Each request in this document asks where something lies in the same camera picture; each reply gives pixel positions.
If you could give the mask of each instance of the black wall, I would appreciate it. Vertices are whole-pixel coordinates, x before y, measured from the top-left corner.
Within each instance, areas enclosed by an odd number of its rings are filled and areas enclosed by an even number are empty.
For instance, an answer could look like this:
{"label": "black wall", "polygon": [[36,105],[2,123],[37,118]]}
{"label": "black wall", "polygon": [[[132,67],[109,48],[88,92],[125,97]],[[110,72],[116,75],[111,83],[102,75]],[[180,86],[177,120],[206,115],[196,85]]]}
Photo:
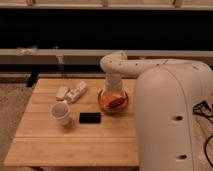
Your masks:
{"label": "black wall", "polygon": [[213,11],[1,9],[0,48],[213,50]]}

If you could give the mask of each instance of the cable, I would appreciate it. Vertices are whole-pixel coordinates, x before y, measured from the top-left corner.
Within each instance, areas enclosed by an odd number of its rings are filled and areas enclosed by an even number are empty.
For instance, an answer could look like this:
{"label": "cable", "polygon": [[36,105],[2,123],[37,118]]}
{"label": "cable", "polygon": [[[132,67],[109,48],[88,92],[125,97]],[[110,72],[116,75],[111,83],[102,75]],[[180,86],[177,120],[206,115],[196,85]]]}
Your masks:
{"label": "cable", "polygon": [[[203,111],[203,108],[204,109],[207,109],[211,115],[208,115],[207,113],[205,113]],[[213,118],[213,113],[212,113],[212,110],[209,108],[208,104],[206,103],[206,101],[203,101],[201,103],[199,103],[198,105],[196,105],[194,108],[193,108],[193,113],[194,115],[198,115],[198,116],[201,116],[201,117],[204,117],[206,118],[212,125],[213,125],[213,121],[211,118]],[[205,141],[204,143],[204,146],[203,146],[203,150],[204,150],[204,154],[205,154],[205,157],[207,159],[207,161],[209,162],[210,166],[213,168],[213,163],[212,161],[210,160],[209,158],[209,155],[207,153],[207,146],[208,146],[208,143],[210,142],[210,140],[213,138],[213,133],[212,135],[207,138],[207,140]]]}
{"label": "cable", "polygon": [[210,140],[213,138],[213,134],[206,140],[206,142],[204,143],[204,146],[203,146],[203,150],[204,150],[204,153],[205,153],[205,156],[206,156],[206,159],[208,160],[209,164],[211,165],[211,167],[213,168],[213,163],[211,162],[210,158],[209,158],[209,155],[207,153],[207,146],[208,146],[208,143],[210,142]]}

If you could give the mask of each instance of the floor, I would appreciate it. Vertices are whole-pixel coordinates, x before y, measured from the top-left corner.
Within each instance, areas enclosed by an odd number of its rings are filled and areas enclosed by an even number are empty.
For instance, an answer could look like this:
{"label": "floor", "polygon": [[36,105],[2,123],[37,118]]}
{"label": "floor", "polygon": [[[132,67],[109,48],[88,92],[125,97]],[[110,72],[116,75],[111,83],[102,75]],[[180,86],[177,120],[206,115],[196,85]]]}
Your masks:
{"label": "floor", "polygon": [[[21,120],[22,114],[25,110],[27,102],[32,93],[32,88],[26,87],[26,78],[0,78],[0,171],[31,171],[27,167],[4,167],[3,161],[8,152],[9,146],[12,142],[16,128]],[[205,156],[202,153],[202,145],[208,130],[212,130],[211,125],[206,126],[208,123],[200,118],[196,118],[195,125],[196,139],[199,140],[197,144],[198,159],[204,166],[202,171],[210,171],[212,168],[208,166]],[[44,168],[45,171],[136,171],[138,168]]]}

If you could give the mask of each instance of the table leg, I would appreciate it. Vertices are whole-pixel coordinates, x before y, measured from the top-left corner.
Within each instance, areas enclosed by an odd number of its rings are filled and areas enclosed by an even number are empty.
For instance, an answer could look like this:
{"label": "table leg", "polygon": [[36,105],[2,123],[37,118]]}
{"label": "table leg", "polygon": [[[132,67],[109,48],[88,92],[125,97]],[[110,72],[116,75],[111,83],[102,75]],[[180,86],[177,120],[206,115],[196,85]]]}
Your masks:
{"label": "table leg", "polygon": [[34,171],[44,171],[41,167],[30,167]]}

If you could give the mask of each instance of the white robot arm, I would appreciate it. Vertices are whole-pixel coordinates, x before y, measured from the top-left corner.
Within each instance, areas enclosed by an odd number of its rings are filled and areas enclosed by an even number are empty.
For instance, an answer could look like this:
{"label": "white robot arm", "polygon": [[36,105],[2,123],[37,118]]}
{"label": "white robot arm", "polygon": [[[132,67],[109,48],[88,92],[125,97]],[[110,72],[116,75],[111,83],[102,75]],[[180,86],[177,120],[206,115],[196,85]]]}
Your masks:
{"label": "white robot arm", "polygon": [[140,168],[198,171],[192,110],[213,93],[211,68],[191,60],[127,60],[124,51],[103,57],[100,65],[108,74],[137,78],[134,114]]}

